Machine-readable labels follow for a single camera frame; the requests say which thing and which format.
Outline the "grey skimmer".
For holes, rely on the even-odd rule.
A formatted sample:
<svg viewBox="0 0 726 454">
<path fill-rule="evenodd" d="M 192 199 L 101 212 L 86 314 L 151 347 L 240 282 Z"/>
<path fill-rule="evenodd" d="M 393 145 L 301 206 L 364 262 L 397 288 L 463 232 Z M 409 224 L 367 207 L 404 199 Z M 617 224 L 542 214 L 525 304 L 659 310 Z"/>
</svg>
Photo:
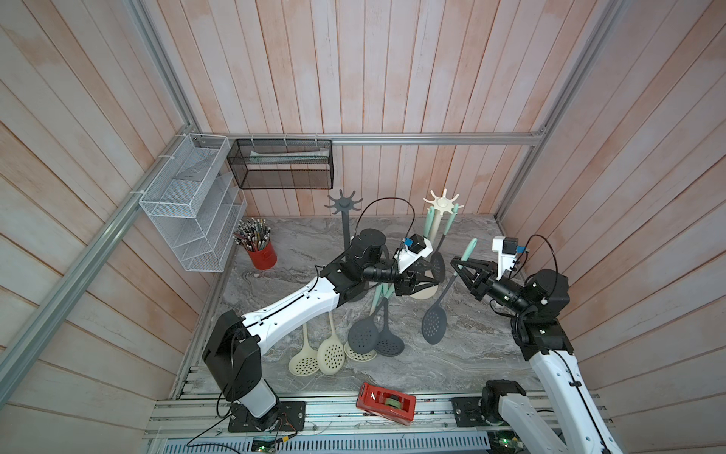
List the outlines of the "grey skimmer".
<svg viewBox="0 0 726 454">
<path fill-rule="evenodd" d="M 393 295 L 395 288 L 393 284 L 389 284 L 387 289 L 384 291 L 383 297 L 383 328 L 379 332 L 378 340 L 375 346 L 375 351 L 385 357 L 396 357 L 405 350 L 405 343 L 401 338 L 394 335 L 389 329 L 389 297 Z"/>
<path fill-rule="evenodd" d="M 430 237 L 430 231 L 434 221 L 435 213 L 435 207 L 433 205 L 429 206 L 429 208 L 427 209 L 427 217 L 425 218 L 425 229 L 423 229 L 423 236 L 425 238 Z"/>
<path fill-rule="evenodd" d="M 437 281 L 444 281 L 445 274 L 446 274 L 446 264 L 444 263 L 444 258 L 442 257 L 442 253 L 440 252 L 440 248 L 442 247 L 442 244 L 444 243 L 444 240 L 446 239 L 446 235 L 448 234 L 451 225 L 454 222 L 454 219 L 457 216 L 457 213 L 459 213 L 459 204 L 453 205 L 453 211 L 450 215 L 448 222 L 446 224 L 446 227 L 444 229 L 444 233 L 442 234 L 442 238 L 439 241 L 439 244 L 434 251 L 433 255 L 431 255 L 430 264 L 432 268 L 433 277 Z"/>
<path fill-rule="evenodd" d="M 442 244 L 444 243 L 445 237 L 446 237 L 446 235 L 444 234 L 434 253 L 434 258 L 441 256 L 441 254 L 439 253 L 439 249 L 442 246 Z M 464 260 L 464 261 L 468 260 L 472 251 L 474 251 L 477 243 L 478 243 L 477 238 L 473 238 L 469 242 L 461 260 Z M 449 279 L 442 294 L 439 296 L 437 301 L 427 310 L 427 312 L 425 312 L 425 316 L 423 316 L 422 334 L 423 334 L 423 337 L 425 338 L 425 340 L 429 344 L 438 344 L 444 337 L 446 327 L 447 327 L 447 318 L 446 318 L 445 310 L 442 307 L 442 300 L 444 300 L 444 297 L 446 297 L 446 293 L 448 293 L 448 291 L 451 289 L 451 287 L 456 282 L 457 277 L 458 277 L 457 273 L 454 272 L 451 279 Z"/>
</svg>

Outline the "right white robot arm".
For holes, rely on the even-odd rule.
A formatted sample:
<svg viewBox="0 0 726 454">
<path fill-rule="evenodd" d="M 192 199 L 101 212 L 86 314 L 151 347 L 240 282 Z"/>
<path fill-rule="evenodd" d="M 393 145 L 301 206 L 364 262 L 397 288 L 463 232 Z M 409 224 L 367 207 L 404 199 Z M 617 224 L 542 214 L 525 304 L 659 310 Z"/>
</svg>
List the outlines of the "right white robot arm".
<svg viewBox="0 0 726 454">
<path fill-rule="evenodd" d="M 557 319 L 570 301 L 567 277 L 544 269 L 520 285 L 499 274 L 493 261 L 455 257 L 451 265 L 476 300 L 490 297 L 512 311 L 512 336 L 543 385 L 562 432 L 554 432 L 512 380 L 486 383 L 480 399 L 483 419 L 510 426 L 531 453 L 620 452 Z"/>
</svg>

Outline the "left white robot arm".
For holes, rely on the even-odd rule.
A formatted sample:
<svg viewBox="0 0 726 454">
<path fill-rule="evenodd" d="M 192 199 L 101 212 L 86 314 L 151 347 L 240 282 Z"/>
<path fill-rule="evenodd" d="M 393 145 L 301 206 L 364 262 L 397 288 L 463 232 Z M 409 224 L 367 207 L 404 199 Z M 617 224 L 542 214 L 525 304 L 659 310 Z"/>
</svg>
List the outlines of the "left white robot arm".
<svg viewBox="0 0 726 454">
<path fill-rule="evenodd" d="M 243 316 L 234 310 L 219 316 L 202 359 L 225 399 L 255 419 L 275 419 L 279 398 L 262 378 L 261 365 L 262 356 L 274 344 L 311 319 L 351 301 L 368 283 L 391 284 L 398 296 L 436 283 L 423 269 L 434 251 L 428 238 L 418 234 L 404 238 L 389 258 L 382 255 L 386 242 L 382 232 L 367 228 L 298 291 Z"/>
</svg>

